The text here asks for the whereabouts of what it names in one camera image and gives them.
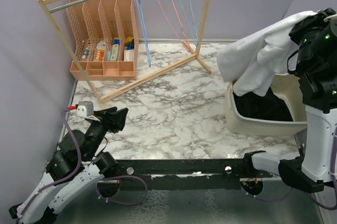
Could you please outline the pink hanger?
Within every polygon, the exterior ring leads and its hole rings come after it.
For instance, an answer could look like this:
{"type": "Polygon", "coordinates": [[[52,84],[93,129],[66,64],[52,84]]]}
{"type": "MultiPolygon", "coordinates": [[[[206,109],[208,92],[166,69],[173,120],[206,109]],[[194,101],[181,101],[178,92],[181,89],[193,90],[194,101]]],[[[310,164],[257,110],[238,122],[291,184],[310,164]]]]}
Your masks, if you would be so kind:
{"type": "Polygon", "coordinates": [[[180,18],[174,0],[157,0],[162,14],[172,30],[175,38],[182,44],[187,52],[191,52],[190,43],[188,42],[187,35],[184,30],[184,25],[180,18]]]}

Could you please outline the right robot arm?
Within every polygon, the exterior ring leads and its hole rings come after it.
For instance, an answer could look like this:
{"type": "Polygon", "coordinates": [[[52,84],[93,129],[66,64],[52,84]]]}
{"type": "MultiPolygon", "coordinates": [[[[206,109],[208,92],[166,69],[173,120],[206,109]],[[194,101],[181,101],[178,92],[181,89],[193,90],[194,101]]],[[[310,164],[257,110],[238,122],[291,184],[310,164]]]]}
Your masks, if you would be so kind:
{"type": "Polygon", "coordinates": [[[304,156],[282,159],[266,151],[244,155],[242,171],[254,177],[261,170],[280,176],[289,187],[315,193],[336,188],[336,11],[318,11],[289,32],[298,45],[292,53],[307,116],[304,156]]]}

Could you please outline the blue hanger of white shirt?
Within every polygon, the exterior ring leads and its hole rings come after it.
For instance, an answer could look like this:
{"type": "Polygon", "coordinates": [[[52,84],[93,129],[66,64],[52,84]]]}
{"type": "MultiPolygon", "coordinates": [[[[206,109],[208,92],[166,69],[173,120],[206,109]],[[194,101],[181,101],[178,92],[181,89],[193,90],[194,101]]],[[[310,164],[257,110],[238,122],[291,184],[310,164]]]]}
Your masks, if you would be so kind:
{"type": "Polygon", "coordinates": [[[137,4],[138,13],[139,13],[140,21],[141,21],[141,27],[142,27],[142,33],[143,33],[143,39],[144,39],[144,45],[145,45],[145,51],[146,51],[146,57],[147,57],[147,64],[148,64],[148,67],[151,67],[150,49],[148,47],[148,36],[147,36],[147,30],[146,30],[141,0],[136,0],[136,4],[137,4]]]}

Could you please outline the white t shirt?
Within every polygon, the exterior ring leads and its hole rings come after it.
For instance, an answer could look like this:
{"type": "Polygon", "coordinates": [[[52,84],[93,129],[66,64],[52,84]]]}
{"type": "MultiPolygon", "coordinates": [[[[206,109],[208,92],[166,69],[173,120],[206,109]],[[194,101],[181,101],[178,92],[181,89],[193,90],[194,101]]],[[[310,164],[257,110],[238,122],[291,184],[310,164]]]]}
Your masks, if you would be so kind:
{"type": "Polygon", "coordinates": [[[287,73],[287,59],[297,49],[289,37],[290,30],[315,14],[293,14],[221,48],[216,61],[223,80],[233,83],[237,96],[250,92],[265,96],[275,74],[287,73]]]}

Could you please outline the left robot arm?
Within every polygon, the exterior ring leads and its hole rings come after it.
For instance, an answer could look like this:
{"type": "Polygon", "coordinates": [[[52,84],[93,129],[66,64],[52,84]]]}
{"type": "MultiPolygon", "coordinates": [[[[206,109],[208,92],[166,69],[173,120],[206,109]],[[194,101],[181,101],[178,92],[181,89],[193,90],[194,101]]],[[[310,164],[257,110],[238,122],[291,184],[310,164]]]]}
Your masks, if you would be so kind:
{"type": "Polygon", "coordinates": [[[68,130],[48,161],[42,178],[30,196],[11,206],[9,214],[17,223],[53,223],[55,217],[76,196],[101,179],[117,175],[118,163],[108,151],[97,152],[107,133],[125,127],[128,108],[95,110],[91,101],[81,101],[65,112],[89,122],[86,132],[68,130]]]}

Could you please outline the black t shirt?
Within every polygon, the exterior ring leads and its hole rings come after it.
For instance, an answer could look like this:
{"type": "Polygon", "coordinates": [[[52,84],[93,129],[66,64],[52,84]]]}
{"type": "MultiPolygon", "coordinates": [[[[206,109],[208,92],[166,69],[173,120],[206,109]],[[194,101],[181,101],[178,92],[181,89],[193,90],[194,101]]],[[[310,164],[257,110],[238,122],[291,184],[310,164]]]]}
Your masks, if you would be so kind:
{"type": "Polygon", "coordinates": [[[238,96],[233,93],[238,113],[246,118],[268,121],[293,121],[291,113],[282,99],[269,88],[265,96],[253,92],[238,96]]]}

